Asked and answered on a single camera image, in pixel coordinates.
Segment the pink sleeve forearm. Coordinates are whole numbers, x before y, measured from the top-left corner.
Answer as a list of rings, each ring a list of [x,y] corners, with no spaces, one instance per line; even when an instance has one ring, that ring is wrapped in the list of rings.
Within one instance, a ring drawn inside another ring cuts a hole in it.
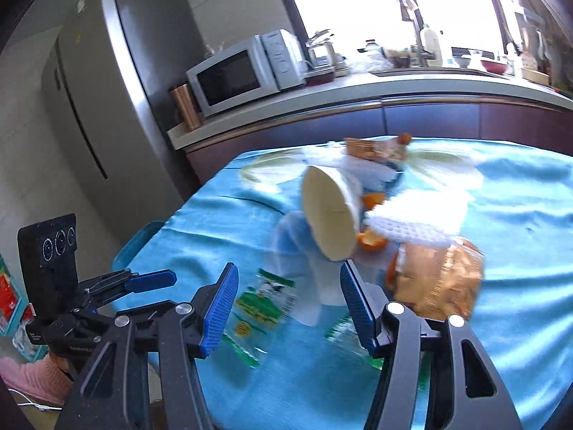
[[[67,360],[53,352],[36,362],[25,364],[2,357],[1,377],[8,388],[55,406],[64,404],[74,384]]]

